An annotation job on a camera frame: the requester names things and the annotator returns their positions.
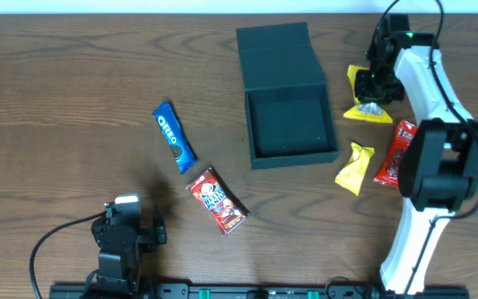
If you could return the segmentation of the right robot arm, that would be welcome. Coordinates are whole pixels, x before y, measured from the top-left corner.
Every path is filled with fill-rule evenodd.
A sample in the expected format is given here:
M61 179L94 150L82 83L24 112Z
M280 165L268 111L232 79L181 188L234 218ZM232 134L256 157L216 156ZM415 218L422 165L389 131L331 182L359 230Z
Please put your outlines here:
M398 165L403 211L376 285L357 285L362 298L467 298L464 287L428 287L425 274L446 225L468 218L461 205L478 189L478 121L459 102L441 61L437 36L378 29L354 87L360 100L407 97L417 121Z

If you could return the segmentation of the yellow nut snack bag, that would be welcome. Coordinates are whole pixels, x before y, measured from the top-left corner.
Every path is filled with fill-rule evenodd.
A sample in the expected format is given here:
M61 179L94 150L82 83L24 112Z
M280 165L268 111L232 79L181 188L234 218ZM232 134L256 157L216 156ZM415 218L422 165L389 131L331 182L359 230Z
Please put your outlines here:
M362 120L372 123L392 124L392 117L376 103L362 103L355 94L354 87L357 71L367 71L368 68L356 65L349 65L347 77L352 89L354 106L345 111L343 117L350 120Z

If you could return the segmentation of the red Hello Panda snack pack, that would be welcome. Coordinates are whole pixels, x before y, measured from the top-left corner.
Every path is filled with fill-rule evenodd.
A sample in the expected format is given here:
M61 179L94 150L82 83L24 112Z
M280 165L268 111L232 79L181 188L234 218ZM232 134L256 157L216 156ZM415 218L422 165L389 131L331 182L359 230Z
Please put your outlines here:
M197 176L186 190L213 216L222 236L231 234L247 218L246 210L232 197L213 167Z

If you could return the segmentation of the red dried fruit snack bag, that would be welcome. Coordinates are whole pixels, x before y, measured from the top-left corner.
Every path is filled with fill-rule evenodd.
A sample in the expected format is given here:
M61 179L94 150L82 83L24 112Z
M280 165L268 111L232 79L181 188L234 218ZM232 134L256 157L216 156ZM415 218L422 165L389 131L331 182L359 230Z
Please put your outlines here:
M412 123L406 120L401 120L398 123L386 159L373 178L375 183L393 187L398 186L399 165L416 133L417 127Z

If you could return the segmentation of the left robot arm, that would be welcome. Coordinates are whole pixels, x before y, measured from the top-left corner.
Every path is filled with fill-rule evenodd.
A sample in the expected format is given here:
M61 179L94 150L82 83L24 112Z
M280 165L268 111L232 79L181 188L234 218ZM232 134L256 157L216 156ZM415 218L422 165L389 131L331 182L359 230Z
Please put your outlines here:
M99 267L85 281L82 298L131 298L139 294L140 265L145 253L167 242L165 223L156 210L153 224L143 227L141 208L135 196L105 205L105 213L91 225L100 248Z

